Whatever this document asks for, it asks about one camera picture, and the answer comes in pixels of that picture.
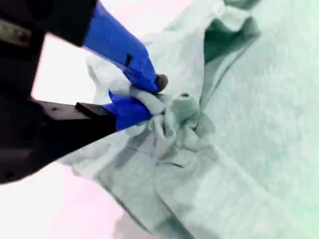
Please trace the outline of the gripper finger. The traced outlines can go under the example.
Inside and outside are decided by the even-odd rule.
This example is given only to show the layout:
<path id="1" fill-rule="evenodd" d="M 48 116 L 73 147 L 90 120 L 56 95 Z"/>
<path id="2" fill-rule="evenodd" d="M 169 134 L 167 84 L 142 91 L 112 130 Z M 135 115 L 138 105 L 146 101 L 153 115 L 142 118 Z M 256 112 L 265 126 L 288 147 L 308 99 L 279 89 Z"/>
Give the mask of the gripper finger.
<path id="1" fill-rule="evenodd" d="M 135 86 L 160 92 L 167 76 L 157 74 L 146 47 L 119 23 L 98 0 L 42 0 L 45 30 L 97 54 L 120 68 Z"/>
<path id="2" fill-rule="evenodd" d="M 51 160 L 57 160 L 106 136 L 151 118 L 149 110 L 137 99 L 109 93 L 106 105 L 75 105 L 45 102 L 49 118 L 46 145 Z"/>

